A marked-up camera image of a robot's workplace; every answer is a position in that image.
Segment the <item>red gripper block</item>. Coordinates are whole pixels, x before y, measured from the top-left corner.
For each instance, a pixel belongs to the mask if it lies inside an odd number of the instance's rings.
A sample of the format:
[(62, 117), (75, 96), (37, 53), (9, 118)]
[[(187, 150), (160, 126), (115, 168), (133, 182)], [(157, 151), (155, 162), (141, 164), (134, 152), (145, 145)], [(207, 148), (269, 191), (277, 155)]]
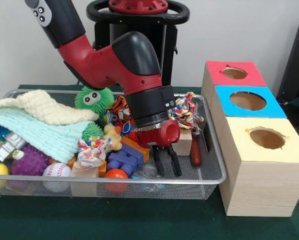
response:
[(176, 143), (181, 134), (179, 125), (172, 119), (164, 120), (160, 123), (149, 125), (136, 129), (136, 141), (143, 148), (153, 147), (153, 158), (158, 174), (162, 177), (165, 176), (163, 162), (160, 159), (160, 151), (163, 147), (168, 147), (167, 152), (171, 157), (171, 165), (175, 177), (182, 175), (178, 156), (173, 149), (172, 143)]

